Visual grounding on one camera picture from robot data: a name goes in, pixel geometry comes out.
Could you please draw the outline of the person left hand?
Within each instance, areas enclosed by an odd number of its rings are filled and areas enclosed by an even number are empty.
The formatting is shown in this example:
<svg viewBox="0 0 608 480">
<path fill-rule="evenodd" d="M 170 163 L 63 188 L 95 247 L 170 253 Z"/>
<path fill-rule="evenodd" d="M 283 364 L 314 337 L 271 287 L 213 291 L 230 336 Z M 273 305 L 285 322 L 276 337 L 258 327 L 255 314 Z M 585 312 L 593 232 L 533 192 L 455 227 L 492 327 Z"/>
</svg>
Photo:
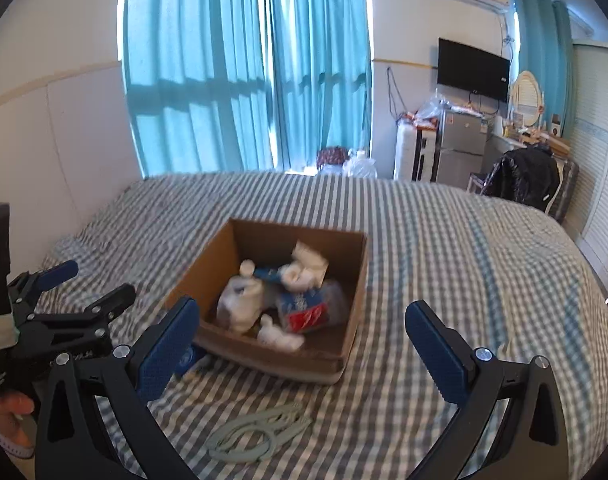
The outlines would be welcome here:
<svg viewBox="0 0 608 480">
<path fill-rule="evenodd" d="M 34 401 L 26 394 L 10 392 L 0 396 L 0 445 L 14 457 L 29 458 L 34 454 L 30 437 L 20 424 L 20 419 L 33 411 Z"/>
</svg>

